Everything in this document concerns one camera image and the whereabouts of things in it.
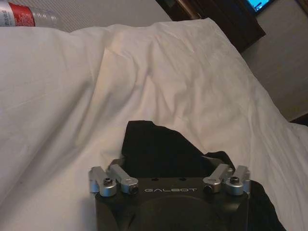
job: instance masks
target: wall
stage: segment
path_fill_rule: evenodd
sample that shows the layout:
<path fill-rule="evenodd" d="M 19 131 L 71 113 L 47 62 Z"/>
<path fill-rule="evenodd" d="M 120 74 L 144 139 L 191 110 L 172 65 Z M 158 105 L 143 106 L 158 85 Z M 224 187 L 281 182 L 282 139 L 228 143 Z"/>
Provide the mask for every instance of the wall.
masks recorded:
<path fill-rule="evenodd" d="M 243 58 L 288 120 L 308 113 L 308 15 L 295 0 L 275 0 L 257 20 L 266 36 Z"/>

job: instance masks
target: bed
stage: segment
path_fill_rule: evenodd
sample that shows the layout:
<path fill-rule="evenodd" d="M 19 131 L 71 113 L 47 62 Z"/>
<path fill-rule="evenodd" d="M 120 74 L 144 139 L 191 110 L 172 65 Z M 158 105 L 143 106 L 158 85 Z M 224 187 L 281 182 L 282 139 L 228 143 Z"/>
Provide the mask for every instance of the bed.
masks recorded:
<path fill-rule="evenodd" d="M 308 230 L 308 128 L 283 118 L 210 19 L 0 30 L 0 230 L 95 230 L 88 171 L 120 157 L 130 120 L 225 151 L 287 230 Z"/>

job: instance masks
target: wooden furniture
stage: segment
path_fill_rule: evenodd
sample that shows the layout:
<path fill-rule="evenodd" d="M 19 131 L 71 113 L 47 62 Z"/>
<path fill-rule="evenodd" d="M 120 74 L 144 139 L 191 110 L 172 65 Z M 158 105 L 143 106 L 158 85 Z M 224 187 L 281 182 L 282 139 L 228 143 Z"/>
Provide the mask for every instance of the wooden furniture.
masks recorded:
<path fill-rule="evenodd" d="M 156 0 L 173 21 L 211 18 L 239 52 L 265 35 L 246 0 Z"/>

